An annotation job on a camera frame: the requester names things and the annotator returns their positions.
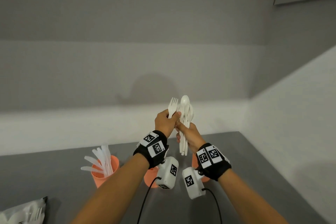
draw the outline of black cable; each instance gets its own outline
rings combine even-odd
[[[141,217],[141,213],[142,213],[142,209],[144,208],[144,204],[145,204],[146,198],[147,198],[147,196],[148,196],[149,190],[151,189],[151,187],[152,187],[152,185],[153,185],[153,183],[155,182],[156,179],[161,180],[161,177],[156,177],[156,178],[154,178],[154,180],[153,180],[152,183],[150,184],[150,186],[149,186],[149,188],[148,188],[148,190],[147,190],[146,196],[145,196],[145,198],[143,199],[143,202],[142,202],[142,206],[141,206],[141,210],[140,210],[140,213],[139,213],[139,218],[138,218],[138,222],[137,222],[137,224],[139,224],[140,217]]]
[[[216,197],[215,197],[215,194],[214,194],[214,193],[212,193],[212,191],[211,191],[210,189],[208,189],[208,188],[203,188],[203,189],[202,189],[202,191],[204,191],[204,190],[208,190],[208,191],[210,191],[210,193],[213,195],[213,198],[215,199],[215,201],[216,201],[216,204],[217,204],[217,208],[218,208],[218,213],[219,213],[220,224],[222,224],[223,222],[222,222],[222,215],[221,215],[221,210],[219,209],[219,205],[218,205],[217,199],[216,199]]]

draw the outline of forearm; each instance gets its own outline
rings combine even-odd
[[[250,189],[232,169],[228,169],[218,179],[218,182],[244,223],[287,223],[261,196]]]
[[[148,168],[146,158],[135,154],[97,189],[72,224],[119,223]]]

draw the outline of orange cup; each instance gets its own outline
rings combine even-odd
[[[153,167],[149,170],[147,170],[145,176],[143,177],[143,179],[145,180],[145,184],[149,187],[152,183],[152,181],[157,177],[158,175],[158,167]],[[158,185],[156,184],[156,182],[153,183],[152,188],[157,188]]]
[[[113,173],[119,168],[119,159],[116,156],[111,155],[111,166]],[[101,168],[97,167],[96,165],[92,165],[92,167],[101,170]],[[109,176],[104,177],[103,174],[97,172],[91,172],[91,175],[97,188],[99,188],[109,178]]]
[[[198,168],[197,157],[196,157],[195,154],[192,155],[191,166],[194,167],[194,168]],[[206,176],[204,176],[204,177],[201,179],[202,182],[207,182],[207,181],[209,181],[209,180],[210,180],[210,178],[209,178],[209,177],[206,177]]]

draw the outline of gray table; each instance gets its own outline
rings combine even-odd
[[[290,223],[326,223],[297,191],[239,132],[205,135],[216,145],[237,172],[254,190],[263,196]],[[191,154],[181,156],[179,145],[169,139],[168,155],[179,161],[174,189],[152,189],[147,197],[141,223],[219,223],[217,207],[212,195],[191,200],[183,184],[181,172],[191,166]],[[132,155],[136,143],[111,145],[111,154],[121,166]],[[93,147],[11,156],[0,156],[0,211],[34,199],[49,197],[46,221],[48,224],[70,222],[85,201],[95,191],[91,174],[81,171],[86,166],[85,155]],[[215,181],[205,187],[216,195],[224,223],[240,223],[237,213]],[[147,191],[141,183],[121,223],[136,223]]]

